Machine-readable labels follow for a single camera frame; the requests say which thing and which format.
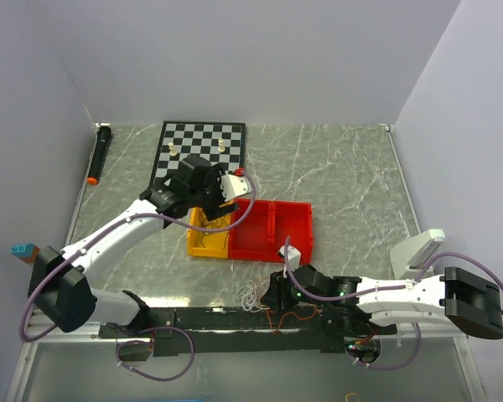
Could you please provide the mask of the red bin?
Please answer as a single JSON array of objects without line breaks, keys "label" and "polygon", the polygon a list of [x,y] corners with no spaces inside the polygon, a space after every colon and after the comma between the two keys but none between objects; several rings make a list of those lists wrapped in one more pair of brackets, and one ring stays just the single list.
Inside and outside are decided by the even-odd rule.
[{"label": "red bin", "polygon": [[230,230],[228,258],[261,262],[276,260],[272,201],[256,200],[247,217]]},{"label": "red bin", "polygon": [[307,203],[274,201],[274,254],[288,236],[301,253],[301,263],[311,262],[314,248],[312,206]]}]

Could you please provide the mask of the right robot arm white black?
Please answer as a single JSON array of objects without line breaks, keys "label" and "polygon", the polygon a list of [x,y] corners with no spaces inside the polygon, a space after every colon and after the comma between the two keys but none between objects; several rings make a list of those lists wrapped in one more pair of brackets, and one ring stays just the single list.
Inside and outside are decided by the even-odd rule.
[{"label": "right robot arm white black", "polygon": [[384,332],[401,323],[455,326],[481,339],[503,338],[499,287],[458,267],[420,281],[380,281],[359,276],[328,277],[312,265],[274,272],[261,298],[275,312],[309,303],[323,309],[344,335]]}]

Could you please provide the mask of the yellow plastic bin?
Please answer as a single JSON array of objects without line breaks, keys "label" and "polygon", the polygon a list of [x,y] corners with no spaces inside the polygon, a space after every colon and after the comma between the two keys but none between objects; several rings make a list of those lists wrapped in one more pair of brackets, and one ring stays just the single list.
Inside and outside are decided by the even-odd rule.
[{"label": "yellow plastic bin", "polygon": [[[204,229],[225,229],[231,223],[231,216],[209,221],[200,208],[192,209],[189,224]],[[198,258],[227,259],[229,255],[229,231],[205,233],[202,231],[187,230],[188,256]]]}]

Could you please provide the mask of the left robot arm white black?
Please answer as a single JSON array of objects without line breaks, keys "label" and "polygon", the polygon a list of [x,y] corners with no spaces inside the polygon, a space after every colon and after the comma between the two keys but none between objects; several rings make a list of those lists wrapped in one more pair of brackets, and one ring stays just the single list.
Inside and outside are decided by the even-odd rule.
[{"label": "left robot arm white black", "polygon": [[150,321],[148,304],[131,291],[102,291],[91,286],[96,277],[139,242],[171,224],[185,226],[193,208],[214,220],[234,213],[236,198],[255,194],[244,172],[226,172],[217,163],[188,156],[177,170],[140,193],[115,219],[83,240],[62,250],[47,246],[33,263],[28,307],[36,306],[63,332],[87,322],[118,325],[127,335],[145,333]]}]

